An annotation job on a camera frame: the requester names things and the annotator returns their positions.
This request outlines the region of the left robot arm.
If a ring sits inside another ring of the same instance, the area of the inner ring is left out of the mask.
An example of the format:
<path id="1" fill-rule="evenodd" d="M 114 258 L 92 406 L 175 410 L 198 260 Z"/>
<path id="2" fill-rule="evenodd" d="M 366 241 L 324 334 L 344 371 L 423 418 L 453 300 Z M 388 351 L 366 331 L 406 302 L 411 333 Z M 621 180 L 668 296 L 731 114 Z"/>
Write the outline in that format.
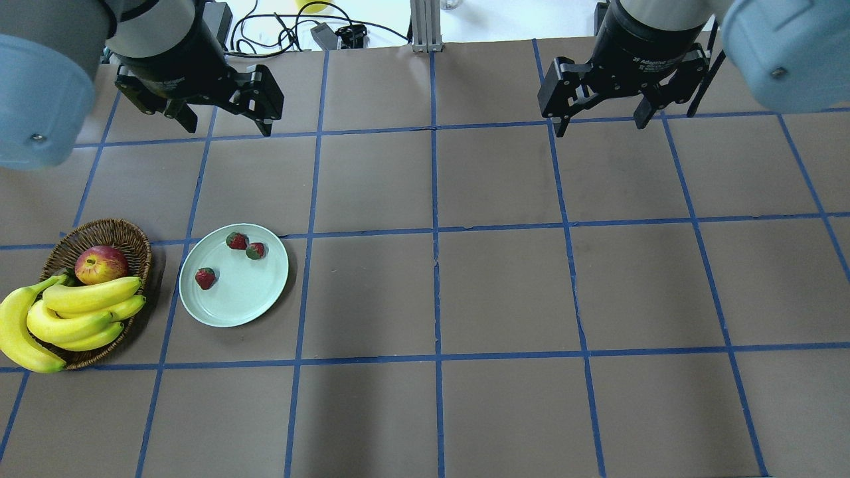
<path id="1" fill-rule="evenodd" d="M 101 57 L 118 58 L 115 85 L 146 115 L 161 113 L 189 133 L 194 105 L 255 122 L 270 136 L 284 94 L 263 64 L 238 72 L 220 38 L 214 1 L 3 1 L 1 164 L 12 170 L 67 160 L 96 100 Z"/>

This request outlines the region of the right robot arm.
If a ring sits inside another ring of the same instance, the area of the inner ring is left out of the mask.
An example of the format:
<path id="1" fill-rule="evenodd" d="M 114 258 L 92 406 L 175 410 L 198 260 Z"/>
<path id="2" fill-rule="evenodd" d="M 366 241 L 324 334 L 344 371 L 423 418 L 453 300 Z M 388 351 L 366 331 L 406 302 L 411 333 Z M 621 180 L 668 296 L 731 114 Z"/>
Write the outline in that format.
<path id="1" fill-rule="evenodd" d="M 554 58 L 537 94 L 559 138 L 576 114 L 612 99 L 641 97 L 637 128 L 671 104 L 693 117 L 726 61 L 770 111 L 849 98 L 847 1 L 604 1 L 596 22 L 589 60 Z"/>

